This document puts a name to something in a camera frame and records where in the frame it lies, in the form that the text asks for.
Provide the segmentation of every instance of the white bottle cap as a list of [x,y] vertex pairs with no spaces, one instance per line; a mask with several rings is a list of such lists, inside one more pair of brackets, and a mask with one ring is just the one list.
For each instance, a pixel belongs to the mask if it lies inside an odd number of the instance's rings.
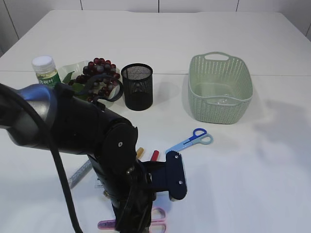
[[33,68],[36,73],[50,73],[56,69],[54,60],[51,56],[40,56],[33,59]]

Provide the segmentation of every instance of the green plastic basket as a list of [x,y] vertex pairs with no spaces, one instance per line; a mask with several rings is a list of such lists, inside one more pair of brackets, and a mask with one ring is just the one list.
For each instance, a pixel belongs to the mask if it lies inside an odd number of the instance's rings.
[[[219,54],[227,60],[209,60]],[[194,56],[189,68],[188,96],[194,118],[233,124],[245,113],[253,95],[252,80],[244,61],[222,52]]]

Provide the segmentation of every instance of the white plate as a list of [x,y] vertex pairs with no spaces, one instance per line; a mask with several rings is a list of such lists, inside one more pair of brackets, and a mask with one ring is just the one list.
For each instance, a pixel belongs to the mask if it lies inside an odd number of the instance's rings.
[[[71,79],[76,79],[78,75],[81,75],[83,74],[83,67],[87,66],[89,63],[89,61],[82,61],[82,62],[78,62],[78,63],[75,63],[75,64],[71,64],[71,65],[67,65],[67,66],[63,66],[63,67],[60,67],[57,69],[57,72],[58,72],[58,75],[59,75],[59,78],[61,81],[64,80],[65,76],[70,73],[70,72],[73,72],[72,76],[71,76]],[[116,68],[116,72],[120,74],[120,70],[118,68]],[[97,91],[99,89],[101,89],[102,86],[100,86],[99,88],[95,89],[94,92],[97,93]],[[110,96],[109,98],[111,99],[116,91],[119,91],[120,87],[117,86],[115,88],[112,89],[111,93],[110,93]],[[103,102],[104,104],[108,104],[109,102],[106,101],[106,100],[100,100],[101,102]]]

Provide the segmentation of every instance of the green leaf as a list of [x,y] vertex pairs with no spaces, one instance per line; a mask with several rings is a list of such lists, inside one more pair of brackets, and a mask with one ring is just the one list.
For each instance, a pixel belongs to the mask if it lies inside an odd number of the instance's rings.
[[80,92],[84,89],[84,85],[81,83],[74,83],[72,85],[72,88],[73,88],[74,92]]
[[65,84],[69,83],[69,81],[71,80],[71,77],[72,77],[73,72],[70,72],[70,73],[68,73],[68,74],[65,76],[65,78],[64,78],[64,80],[63,80],[63,83],[65,83]]
[[[80,91],[82,91],[84,89],[84,85],[81,84],[81,83],[74,83],[72,85],[72,89],[74,90],[75,93],[78,93]],[[87,99],[87,95],[81,95],[81,96],[75,96],[79,99],[82,99],[82,100],[86,100]]]

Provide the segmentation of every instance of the black mesh pen holder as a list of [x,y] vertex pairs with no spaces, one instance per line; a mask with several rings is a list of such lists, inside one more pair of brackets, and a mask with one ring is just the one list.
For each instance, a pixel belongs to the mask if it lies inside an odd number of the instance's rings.
[[125,105],[142,111],[153,103],[152,68],[141,63],[127,65],[121,71]]

